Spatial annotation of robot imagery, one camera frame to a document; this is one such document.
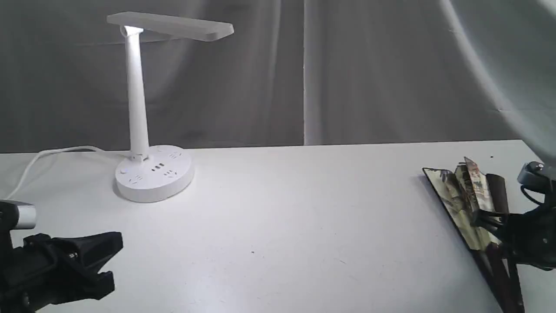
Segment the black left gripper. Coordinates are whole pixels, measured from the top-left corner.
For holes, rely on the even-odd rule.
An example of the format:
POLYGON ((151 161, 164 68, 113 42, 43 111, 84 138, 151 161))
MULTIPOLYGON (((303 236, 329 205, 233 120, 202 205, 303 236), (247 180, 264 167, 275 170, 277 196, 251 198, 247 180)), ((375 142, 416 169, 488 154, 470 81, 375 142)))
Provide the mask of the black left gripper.
POLYGON ((1 311, 35 313, 48 305, 101 300, 113 291, 113 272, 77 273, 58 281, 61 254, 86 270, 99 272, 123 249, 121 232, 77 238, 36 234, 13 247, 11 236, 1 236, 1 311))

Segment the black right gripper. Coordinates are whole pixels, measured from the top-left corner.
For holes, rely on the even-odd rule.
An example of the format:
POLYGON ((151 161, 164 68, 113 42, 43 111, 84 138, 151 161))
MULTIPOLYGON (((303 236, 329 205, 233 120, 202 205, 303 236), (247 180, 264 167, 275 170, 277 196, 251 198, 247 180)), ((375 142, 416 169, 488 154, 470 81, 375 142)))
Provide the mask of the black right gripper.
POLYGON ((550 205, 523 214, 478 210, 474 225, 505 237, 504 245, 516 262, 552 271, 556 267, 555 218, 555 207, 550 205))

